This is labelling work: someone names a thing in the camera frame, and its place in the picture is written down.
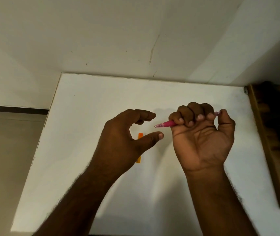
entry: beige tile floor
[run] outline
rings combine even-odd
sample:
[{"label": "beige tile floor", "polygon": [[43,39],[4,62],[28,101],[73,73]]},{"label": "beige tile floor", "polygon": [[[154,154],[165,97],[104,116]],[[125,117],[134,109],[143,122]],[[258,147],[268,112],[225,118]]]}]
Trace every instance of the beige tile floor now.
[{"label": "beige tile floor", "polygon": [[46,115],[0,112],[0,236],[10,232]]}]

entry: person's left hand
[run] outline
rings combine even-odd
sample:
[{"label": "person's left hand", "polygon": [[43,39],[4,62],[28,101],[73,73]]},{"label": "person's left hand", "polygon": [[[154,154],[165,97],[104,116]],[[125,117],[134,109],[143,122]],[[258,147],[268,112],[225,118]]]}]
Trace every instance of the person's left hand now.
[{"label": "person's left hand", "polygon": [[150,111],[128,109],[107,121],[88,168],[96,169],[116,181],[134,165],[143,152],[163,139],[164,135],[160,131],[137,140],[131,137],[129,128],[133,123],[143,124],[155,116]]}]

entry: hairy forearm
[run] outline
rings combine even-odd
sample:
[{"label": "hairy forearm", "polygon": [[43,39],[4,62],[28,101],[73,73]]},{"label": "hairy forearm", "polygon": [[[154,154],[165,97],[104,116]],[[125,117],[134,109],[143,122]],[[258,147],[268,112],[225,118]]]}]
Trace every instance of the hairy forearm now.
[{"label": "hairy forearm", "polygon": [[95,214],[113,181],[87,168],[34,236],[88,235]]},{"label": "hairy forearm", "polygon": [[187,174],[204,236],[257,235],[223,167]]}]

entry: orange eraser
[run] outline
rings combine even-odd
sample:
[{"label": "orange eraser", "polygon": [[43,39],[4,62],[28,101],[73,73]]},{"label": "orange eraser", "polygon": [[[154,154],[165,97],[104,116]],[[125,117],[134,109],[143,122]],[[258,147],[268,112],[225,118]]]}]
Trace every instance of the orange eraser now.
[{"label": "orange eraser", "polygon": [[[138,139],[143,137],[143,133],[139,133],[138,134]],[[138,160],[136,161],[136,163],[141,163],[141,156],[139,156]]]}]

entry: pen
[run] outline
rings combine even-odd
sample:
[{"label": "pen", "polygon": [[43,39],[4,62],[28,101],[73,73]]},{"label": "pen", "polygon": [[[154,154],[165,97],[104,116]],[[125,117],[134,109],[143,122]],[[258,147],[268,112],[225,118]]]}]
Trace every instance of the pen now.
[{"label": "pen", "polygon": [[[215,112],[214,115],[218,116],[221,112]],[[154,127],[173,127],[176,126],[177,124],[174,121],[167,121],[167,122],[163,122],[160,124],[155,125]]]}]

